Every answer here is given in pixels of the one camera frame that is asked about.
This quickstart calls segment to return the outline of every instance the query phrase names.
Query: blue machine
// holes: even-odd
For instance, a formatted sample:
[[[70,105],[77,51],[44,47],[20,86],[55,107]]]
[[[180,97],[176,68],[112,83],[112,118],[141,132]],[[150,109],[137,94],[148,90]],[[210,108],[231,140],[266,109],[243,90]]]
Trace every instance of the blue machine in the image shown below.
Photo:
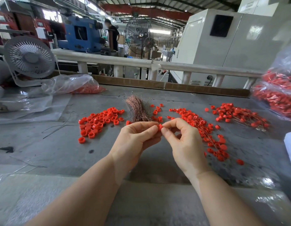
[[[100,52],[105,39],[99,30],[103,24],[89,18],[69,16],[65,22],[66,39],[59,40],[60,48],[88,53]]]

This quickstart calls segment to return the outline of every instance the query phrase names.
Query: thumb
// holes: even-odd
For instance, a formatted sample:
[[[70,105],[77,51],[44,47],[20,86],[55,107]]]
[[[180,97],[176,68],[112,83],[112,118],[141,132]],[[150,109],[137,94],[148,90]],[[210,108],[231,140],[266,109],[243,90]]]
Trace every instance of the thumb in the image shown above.
[[[161,133],[173,148],[178,141],[178,138],[175,136],[175,134],[171,130],[164,127],[161,129]]]
[[[142,133],[137,134],[138,139],[141,142],[151,139],[156,133],[158,132],[157,125],[153,125],[152,127],[148,128],[147,130],[143,131]]]

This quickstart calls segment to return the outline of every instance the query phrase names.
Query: right hand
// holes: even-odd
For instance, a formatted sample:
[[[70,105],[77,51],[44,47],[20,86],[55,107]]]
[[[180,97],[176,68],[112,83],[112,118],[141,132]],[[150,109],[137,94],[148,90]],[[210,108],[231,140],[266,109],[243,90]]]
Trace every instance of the right hand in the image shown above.
[[[173,156],[187,178],[211,171],[204,156],[202,139],[197,128],[192,127],[181,118],[164,123],[162,135],[170,143]]]

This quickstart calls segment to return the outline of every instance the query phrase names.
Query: red steel beam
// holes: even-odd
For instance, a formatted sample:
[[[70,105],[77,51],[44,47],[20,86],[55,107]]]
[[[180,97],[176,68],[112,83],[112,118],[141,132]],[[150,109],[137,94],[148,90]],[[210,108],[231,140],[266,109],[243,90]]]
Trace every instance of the red steel beam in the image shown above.
[[[175,12],[175,11],[166,11],[161,9],[152,9],[152,8],[141,8],[134,7],[129,5],[113,5],[113,4],[102,4],[101,7],[105,11],[110,11],[113,13],[138,13],[139,15],[148,15],[149,17],[164,17],[174,20],[188,20],[188,18],[193,15],[189,12]]]

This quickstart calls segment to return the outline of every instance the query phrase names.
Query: forearm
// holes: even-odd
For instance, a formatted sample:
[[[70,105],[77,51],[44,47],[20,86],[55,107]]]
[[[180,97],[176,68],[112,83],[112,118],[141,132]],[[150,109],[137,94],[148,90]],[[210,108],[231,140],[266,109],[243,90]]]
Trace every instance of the forearm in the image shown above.
[[[27,225],[103,225],[118,188],[114,163],[108,155]]]
[[[190,179],[211,226],[264,225],[239,195],[215,172],[207,171]]]

